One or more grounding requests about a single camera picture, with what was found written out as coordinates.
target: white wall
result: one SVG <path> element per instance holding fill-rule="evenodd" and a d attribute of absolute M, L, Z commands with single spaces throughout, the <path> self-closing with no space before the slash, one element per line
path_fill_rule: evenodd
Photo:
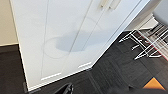
<path fill-rule="evenodd" d="M 150 0 L 146 7 L 137 15 L 137 17 L 131 22 L 131 24 L 125 29 L 125 31 L 131 31 L 133 29 L 138 29 L 144 22 L 149 20 L 151 13 L 156 8 L 161 0 Z M 157 22 L 151 19 L 149 23 L 144 25 L 141 29 L 149 29 L 153 27 Z"/>
<path fill-rule="evenodd" d="M 9 0 L 0 0 L 0 46 L 18 44 Z"/>

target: door handle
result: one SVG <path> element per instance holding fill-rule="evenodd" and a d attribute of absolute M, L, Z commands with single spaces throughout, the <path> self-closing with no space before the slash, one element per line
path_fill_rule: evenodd
<path fill-rule="evenodd" d="M 115 10 L 120 2 L 121 2 L 121 0 L 113 0 L 110 4 L 109 8 Z"/>
<path fill-rule="evenodd" d="M 107 1 L 108 1 L 108 0 L 102 0 L 102 2 L 101 2 L 101 7 L 102 7 L 102 8 L 104 8 L 104 6 L 106 5 Z"/>

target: gray carpet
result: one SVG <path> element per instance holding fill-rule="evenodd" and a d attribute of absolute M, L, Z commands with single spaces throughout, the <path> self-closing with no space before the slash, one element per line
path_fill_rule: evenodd
<path fill-rule="evenodd" d="M 34 94 L 53 94 L 66 83 L 74 85 L 73 94 L 110 94 L 114 89 L 129 90 L 129 86 L 142 88 L 155 77 L 168 90 L 168 62 L 163 58 L 133 58 L 141 52 L 134 51 L 132 40 L 118 43 L 128 32 L 122 33 L 92 70 L 83 71 L 60 81 L 41 87 Z M 23 67 L 19 51 L 0 53 L 0 94 L 25 94 Z"/>

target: floor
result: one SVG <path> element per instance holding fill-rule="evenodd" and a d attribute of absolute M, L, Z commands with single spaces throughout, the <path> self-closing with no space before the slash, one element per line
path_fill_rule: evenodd
<path fill-rule="evenodd" d="M 163 58 L 133 58 L 141 52 L 132 40 L 118 43 L 128 32 L 122 33 L 92 70 L 41 87 L 33 94 L 53 94 L 66 83 L 74 85 L 73 94 L 110 94 L 114 89 L 128 91 L 129 87 L 143 88 L 155 77 L 168 90 L 168 62 Z M 23 67 L 19 51 L 0 53 L 0 93 L 25 94 Z"/>

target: white wardrobe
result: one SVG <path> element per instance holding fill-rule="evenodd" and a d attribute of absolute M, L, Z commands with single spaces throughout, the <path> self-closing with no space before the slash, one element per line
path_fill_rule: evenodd
<path fill-rule="evenodd" d="M 150 0 L 11 0 L 28 90 L 93 67 Z"/>

